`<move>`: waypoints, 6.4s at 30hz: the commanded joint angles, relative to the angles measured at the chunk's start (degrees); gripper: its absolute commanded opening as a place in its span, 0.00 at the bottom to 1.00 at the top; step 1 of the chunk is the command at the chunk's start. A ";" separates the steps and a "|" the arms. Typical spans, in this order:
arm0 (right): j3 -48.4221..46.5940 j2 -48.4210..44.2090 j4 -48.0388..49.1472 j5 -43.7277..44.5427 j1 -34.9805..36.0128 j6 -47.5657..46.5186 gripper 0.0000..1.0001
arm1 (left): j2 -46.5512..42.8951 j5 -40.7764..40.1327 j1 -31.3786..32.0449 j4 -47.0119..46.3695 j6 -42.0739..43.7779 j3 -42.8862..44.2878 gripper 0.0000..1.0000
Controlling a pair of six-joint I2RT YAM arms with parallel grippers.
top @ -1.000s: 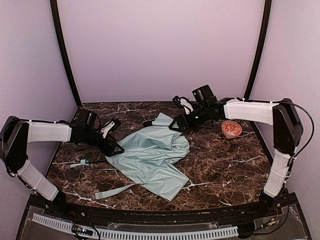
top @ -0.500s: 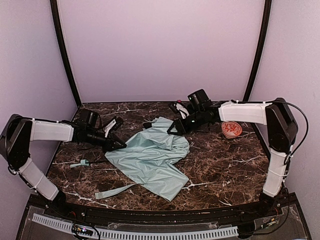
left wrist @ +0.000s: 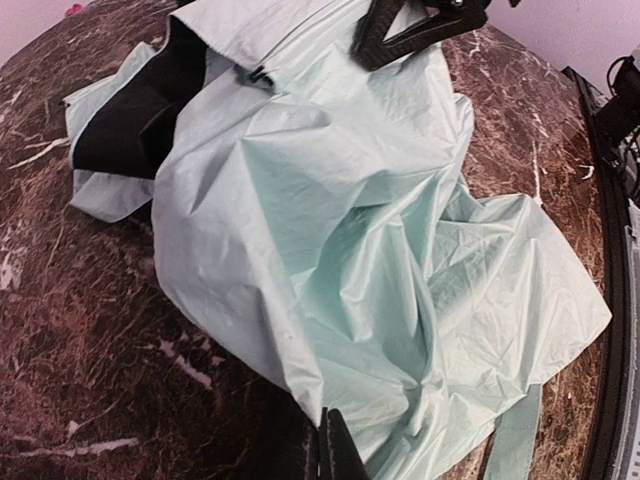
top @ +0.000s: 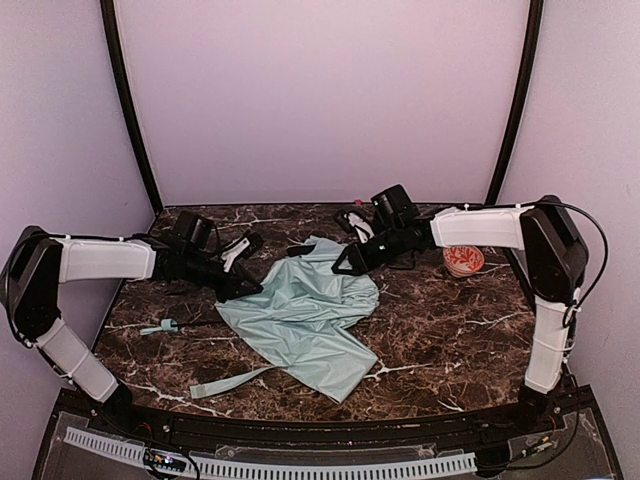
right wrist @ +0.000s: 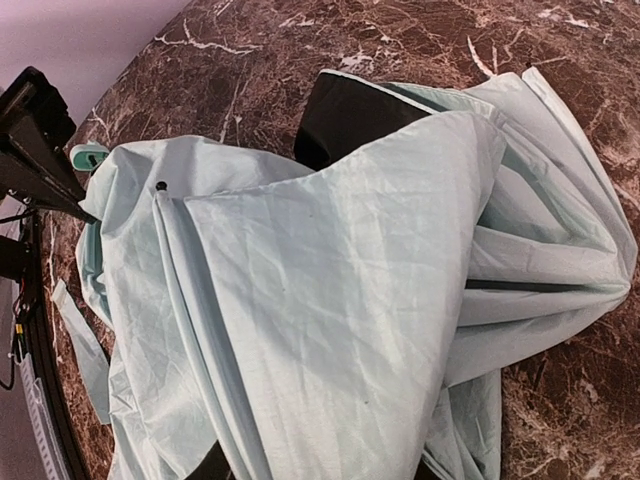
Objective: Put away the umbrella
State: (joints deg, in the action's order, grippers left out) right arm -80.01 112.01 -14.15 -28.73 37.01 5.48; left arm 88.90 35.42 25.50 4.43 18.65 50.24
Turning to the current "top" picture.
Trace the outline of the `mint green folding umbrella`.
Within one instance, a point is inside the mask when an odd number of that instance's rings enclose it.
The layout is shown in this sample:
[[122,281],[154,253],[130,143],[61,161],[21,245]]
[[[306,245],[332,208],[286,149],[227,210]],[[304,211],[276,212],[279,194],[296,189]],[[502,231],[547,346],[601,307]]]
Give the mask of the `mint green folding umbrella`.
[[343,245],[315,236],[303,245],[308,253],[273,264],[262,292],[215,307],[270,367],[341,403],[378,360],[348,330],[378,307],[379,290],[368,275],[333,272]]

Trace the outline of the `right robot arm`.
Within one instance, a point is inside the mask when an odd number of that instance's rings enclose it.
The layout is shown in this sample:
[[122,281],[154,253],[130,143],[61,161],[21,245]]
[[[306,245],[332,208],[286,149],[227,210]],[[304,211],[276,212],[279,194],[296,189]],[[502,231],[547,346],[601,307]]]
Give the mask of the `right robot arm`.
[[372,205],[372,219],[356,210],[336,212],[336,223],[358,239],[339,254],[334,273],[365,275],[401,255],[436,248],[497,247],[523,253],[536,318],[524,384],[541,394],[551,392],[569,355],[589,260],[569,207],[546,195],[511,206],[438,205],[421,211],[401,185],[374,196]]

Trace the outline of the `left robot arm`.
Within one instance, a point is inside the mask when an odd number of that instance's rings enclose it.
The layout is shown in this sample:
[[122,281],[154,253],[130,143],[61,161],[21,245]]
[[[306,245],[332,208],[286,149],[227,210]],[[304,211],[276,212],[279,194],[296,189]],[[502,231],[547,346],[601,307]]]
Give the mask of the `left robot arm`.
[[224,243],[213,221],[189,211],[156,235],[62,234],[29,225],[2,269],[1,305],[14,338],[62,378],[102,407],[128,406],[131,391],[95,356],[79,332],[79,315],[66,313],[80,305],[72,294],[115,290],[126,281],[184,281],[221,302],[238,299],[261,290],[243,262],[262,246],[252,231]]

